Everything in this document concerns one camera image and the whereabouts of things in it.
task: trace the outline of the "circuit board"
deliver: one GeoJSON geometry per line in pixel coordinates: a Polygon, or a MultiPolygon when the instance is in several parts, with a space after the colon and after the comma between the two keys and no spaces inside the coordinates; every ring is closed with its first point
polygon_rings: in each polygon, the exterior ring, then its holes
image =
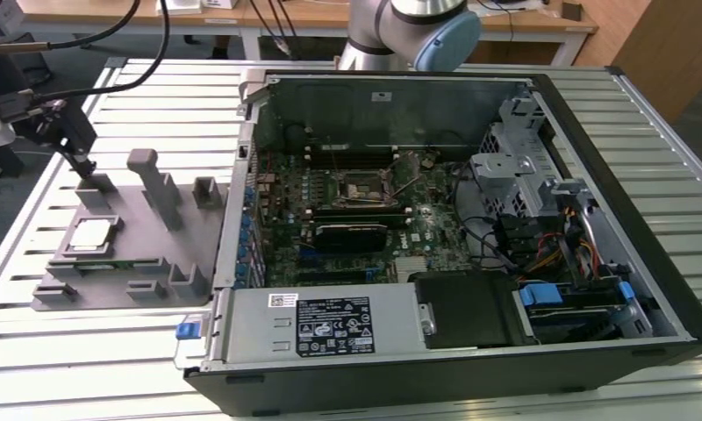
{"type": "Polygon", "coordinates": [[[453,175],[425,151],[404,153],[389,168],[314,169],[302,156],[263,158],[259,177],[269,287],[400,282],[394,261],[421,256],[429,270],[473,268],[448,203],[453,175]],[[376,253],[318,253],[313,211],[377,207],[372,214],[325,216],[326,224],[388,224],[376,253]]]}

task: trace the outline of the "power supply label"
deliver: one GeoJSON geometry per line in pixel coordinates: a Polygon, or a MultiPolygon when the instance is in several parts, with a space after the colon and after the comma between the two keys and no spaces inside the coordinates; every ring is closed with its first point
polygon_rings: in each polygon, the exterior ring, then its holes
{"type": "Polygon", "coordinates": [[[376,352],[370,297],[297,301],[297,353],[326,357],[376,352]]]}

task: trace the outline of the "aluminum table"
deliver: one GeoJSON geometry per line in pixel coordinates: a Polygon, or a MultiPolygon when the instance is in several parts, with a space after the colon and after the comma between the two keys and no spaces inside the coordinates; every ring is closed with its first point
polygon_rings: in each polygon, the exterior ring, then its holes
{"type": "MultiPolygon", "coordinates": [[[[110,61],[98,86],[133,81],[150,60],[110,61]]],[[[178,182],[229,182],[247,67],[330,63],[166,61],[145,86],[98,96],[86,111],[99,132],[94,159],[114,182],[133,148],[154,147],[178,182]]],[[[468,66],[548,73],[702,301],[702,163],[624,76],[603,68],[468,66]]],[[[182,378],[175,327],[207,308],[35,312],[32,292],[60,245],[79,181],[56,155],[0,247],[0,420],[227,420],[182,378]]],[[[596,391],[294,414],[295,420],[702,420],[702,357],[649,368],[596,391]]]]}

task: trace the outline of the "gray floor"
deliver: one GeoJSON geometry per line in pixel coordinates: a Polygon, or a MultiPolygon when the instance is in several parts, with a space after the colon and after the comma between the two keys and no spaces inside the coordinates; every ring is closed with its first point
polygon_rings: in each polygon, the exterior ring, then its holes
{"type": "MultiPolygon", "coordinates": [[[[35,34],[35,37],[40,40],[68,39],[64,36],[51,34],[35,34]]],[[[201,40],[203,41],[202,45],[190,46],[183,42],[182,37],[173,37],[167,58],[209,58],[213,39],[202,37],[201,40]]],[[[90,87],[99,77],[108,57],[153,58],[157,55],[158,44],[158,36],[118,36],[102,41],[90,50],[72,49],[46,54],[55,78],[40,90],[55,91],[90,87]]],[[[342,46],[344,41],[341,39],[330,44],[321,43],[314,39],[303,39],[301,45],[305,58],[309,60],[330,59],[334,54],[340,54],[342,46]]],[[[233,40],[230,55],[235,60],[242,60],[245,57],[242,43],[238,39],[233,40]]],[[[275,47],[266,45],[265,58],[281,60],[282,54],[275,47]]],[[[702,159],[702,92],[675,124],[675,128],[702,159]]],[[[42,151],[28,142],[16,143],[15,149],[30,152],[42,151]]],[[[22,154],[22,158],[27,165],[24,175],[18,179],[0,179],[0,242],[50,161],[48,156],[38,154],[22,154]]]]}

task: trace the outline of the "blue latch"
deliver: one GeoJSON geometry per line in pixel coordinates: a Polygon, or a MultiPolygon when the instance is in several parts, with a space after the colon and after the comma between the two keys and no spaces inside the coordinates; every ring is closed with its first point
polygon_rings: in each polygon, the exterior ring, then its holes
{"type": "Polygon", "coordinates": [[[247,265],[245,263],[239,263],[237,265],[235,273],[237,273],[237,276],[246,276],[247,275],[247,265]]]}
{"type": "Polygon", "coordinates": [[[201,322],[186,322],[177,326],[177,339],[201,339],[201,322]]]}
{"type": "Polygon", "coordinates": [[[561,304],[563,294],[553,283],[531,283],[520,290],[520,299],[528,307],[536,304],[561,304]]]}
{"type": "Polygon", "coordinates": [[[632,300],[635,298],[635,289],[632,289],[632,285],[627,281],[620,282],[620,291],[623,292],[623,296],[625,300],[632,300]]]}

